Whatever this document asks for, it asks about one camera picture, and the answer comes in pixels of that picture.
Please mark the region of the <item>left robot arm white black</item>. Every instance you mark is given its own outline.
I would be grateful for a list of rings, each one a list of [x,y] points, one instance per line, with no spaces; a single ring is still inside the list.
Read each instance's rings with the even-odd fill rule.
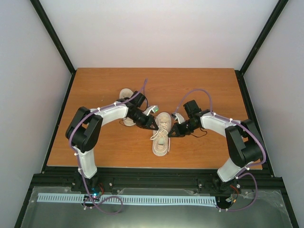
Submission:
[[[158,111],[158,106],[152,105],[143,111],[140,106],[144,100],[146,100],[145,95],[136,91],[132,97],[120,98],[104,107],[88,109],[83,106],[77,110],[66,131],[66,138],[75,151],[78,172],[84,177],[82,185],[88,191],[96,190],[99,185],[99,179],[94,176],[97,173],[94,147],[98,142],[102,126],[127,117],[142,129],[155,131],[159,129],[152,115]]]

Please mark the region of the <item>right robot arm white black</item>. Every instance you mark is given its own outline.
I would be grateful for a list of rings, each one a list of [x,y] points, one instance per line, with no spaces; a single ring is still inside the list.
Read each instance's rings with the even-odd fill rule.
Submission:
[[[196,129],[211,130],[226,138],[229,159],[217,171],[222,182],[229,182],[243,171],[249,170],[254,162],[266,161],[264,143],[253,121],[228,119],[207,109],[201,110],[195,100],[183,105],[188,119],[174,112],[177,121],[168,133],[168,137],[191,135]]]

